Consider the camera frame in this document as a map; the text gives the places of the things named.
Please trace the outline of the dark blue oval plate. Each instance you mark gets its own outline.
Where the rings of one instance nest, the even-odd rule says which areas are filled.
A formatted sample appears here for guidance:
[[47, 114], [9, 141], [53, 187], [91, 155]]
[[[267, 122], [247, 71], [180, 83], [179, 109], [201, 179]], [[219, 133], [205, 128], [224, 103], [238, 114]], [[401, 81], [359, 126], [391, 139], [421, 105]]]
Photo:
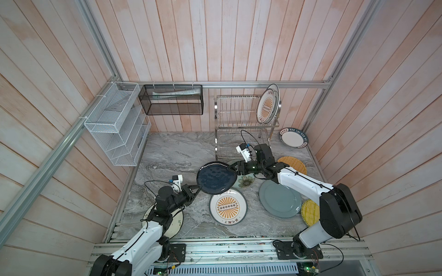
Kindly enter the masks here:
[[230, 169], [227, 163], [214, 161], [199, 169], [196, 182], [202, 192], [217, 195], [228, 191], [237, 177], [237, 172]]

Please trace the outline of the stainless steel dish rack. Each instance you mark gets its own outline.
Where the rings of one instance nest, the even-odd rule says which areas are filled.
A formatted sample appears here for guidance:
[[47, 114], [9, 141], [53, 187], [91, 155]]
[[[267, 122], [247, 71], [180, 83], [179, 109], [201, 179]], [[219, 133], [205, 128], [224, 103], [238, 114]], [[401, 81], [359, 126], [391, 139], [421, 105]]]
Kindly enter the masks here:
[[281, 105], [278, 104], [269, 123], [257, 119], [260, 95], [219, 95], [214, 99], [215, 158], [218, 161], [240, 159], [236, 147], [247, 142], [252, 145], [270, 144], [279, 126]]

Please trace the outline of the white plate with black emblem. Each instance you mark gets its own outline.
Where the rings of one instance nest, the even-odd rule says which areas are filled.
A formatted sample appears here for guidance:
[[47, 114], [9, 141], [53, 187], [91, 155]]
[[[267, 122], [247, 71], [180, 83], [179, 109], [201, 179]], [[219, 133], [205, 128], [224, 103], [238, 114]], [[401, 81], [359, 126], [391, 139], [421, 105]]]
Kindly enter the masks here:
[[279, 87], [274, 83], [272, 85], [272, 88], [274, 90], [275, 93], [275, 104], [274, 104], [274, 117], [273, 119], [276, 120], [278, 113], [280, 111], [281, 108], [281, 101], [280, 101], [280, 90]]

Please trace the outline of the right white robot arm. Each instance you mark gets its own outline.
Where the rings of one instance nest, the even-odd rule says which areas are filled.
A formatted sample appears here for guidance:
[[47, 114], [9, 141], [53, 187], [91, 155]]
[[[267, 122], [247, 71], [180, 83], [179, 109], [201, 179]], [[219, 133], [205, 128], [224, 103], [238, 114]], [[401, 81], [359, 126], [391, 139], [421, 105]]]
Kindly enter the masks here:
[[350, 191], [344, 184], [327, 184], [309, 177], [284, 162], [276, 162], [267, 144], [255, 147], [242, 143], [236, 147], [243, 161], [230, 169], [238, 175], [262, 174], [266, 180], [283, 185], [306, 196], [320, 207], [319, 222], [299, 232], [292, 242], [294, 255], [303, 258], [306, 251], [332, 238], [340, 239], [355, 229], [363, 216]]

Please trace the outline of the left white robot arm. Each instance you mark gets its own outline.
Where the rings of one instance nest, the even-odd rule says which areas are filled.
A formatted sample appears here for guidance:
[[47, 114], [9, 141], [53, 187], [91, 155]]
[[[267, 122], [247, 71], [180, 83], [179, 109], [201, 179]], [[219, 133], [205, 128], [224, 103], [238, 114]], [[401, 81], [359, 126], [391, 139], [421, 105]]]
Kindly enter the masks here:
[[201, 191], [197, 185], [183, 185], [180, 192], [163, 186], [155, 197], [146, 226], [111, 255], [100, 255], [90, 271], [91, 276], [143, 276], [156, 261], [169, 257], [170, 241], [166, 231], [174, 221], [173, 212], [184, 210]]

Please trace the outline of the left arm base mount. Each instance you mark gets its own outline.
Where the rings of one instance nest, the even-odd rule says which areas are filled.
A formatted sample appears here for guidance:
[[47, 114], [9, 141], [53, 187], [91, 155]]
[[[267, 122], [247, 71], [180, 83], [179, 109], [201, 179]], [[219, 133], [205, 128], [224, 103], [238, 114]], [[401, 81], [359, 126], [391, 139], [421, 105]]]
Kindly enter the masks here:
[[170, 239], [168, 237], [161, 237], [158, 243], [162, 246], [161, 256], [158, 262], [173, 261], [173, 262], [184, 262], [186, 253], [186, 244], [170, 244]]

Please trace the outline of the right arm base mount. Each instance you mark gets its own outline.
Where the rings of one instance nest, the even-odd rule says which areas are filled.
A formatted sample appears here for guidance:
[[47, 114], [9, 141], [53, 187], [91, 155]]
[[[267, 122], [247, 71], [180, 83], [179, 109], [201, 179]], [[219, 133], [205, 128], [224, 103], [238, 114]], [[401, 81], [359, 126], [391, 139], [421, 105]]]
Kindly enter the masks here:
[[292, 259], [323, 259], [323, 253], [320, 245], [313, 248], [307, 248], [300, 240], [299, 235], [295, 236], [292, 241], [274, 240], [272, 242], [276, 250], [279, 260]]

